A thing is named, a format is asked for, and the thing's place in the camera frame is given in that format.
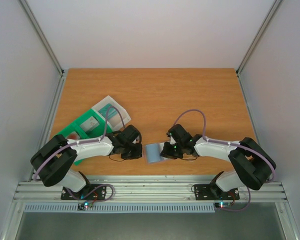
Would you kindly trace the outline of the blue card holder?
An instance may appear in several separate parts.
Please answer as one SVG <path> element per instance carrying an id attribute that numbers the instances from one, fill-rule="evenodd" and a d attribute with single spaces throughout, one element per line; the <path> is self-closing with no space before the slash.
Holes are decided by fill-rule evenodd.
<path id="1" fill-rule="evenodd" d="M 168 160 L 168 158 L 161 156 L 164 143 L 152 143 L 145 146 L 145 158 L 148 164 L 154 164 Z"/>

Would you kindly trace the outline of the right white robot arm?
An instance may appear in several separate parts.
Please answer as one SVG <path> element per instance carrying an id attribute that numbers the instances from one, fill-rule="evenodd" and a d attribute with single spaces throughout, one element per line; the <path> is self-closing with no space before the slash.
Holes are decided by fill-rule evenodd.
<path id="1" fill-rule="evenodd" d="M 206 187 L 205 194 L 214 200 L 220 200 L 229 191 L 240 187 L 258 191 L 275 176 L 276 163 L 250 137 L 241 141 L 217 140 L 201 134 L 191 135 L 180 124 L 171 127 L 167 136 L 169 140 L 159 145 L 159 155 L 164 159 L 182 159 L 190 155 L 212 157 L 232 164 L 232 171 L 221 171 Z"/>

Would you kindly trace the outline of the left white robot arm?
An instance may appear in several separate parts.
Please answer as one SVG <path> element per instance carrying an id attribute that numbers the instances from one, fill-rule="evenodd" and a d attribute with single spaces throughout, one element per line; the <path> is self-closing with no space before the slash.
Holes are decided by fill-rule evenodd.
<path id="1" fill-rule="evenodd" d="M 112 155 L 119 155 L 123 161 L 135 160 L 142 157 L 142 151 L 141 132 L 128 125 L 123 130 L 87 139 L 67 139 L 57 134 L 33 155 L 30 163 L 35 181 L 42 181 L 45 187 L 61 185 L 77 198 L 86 199 L 94 190 L 83 173 L 71 169 L 74 163 Z"/>

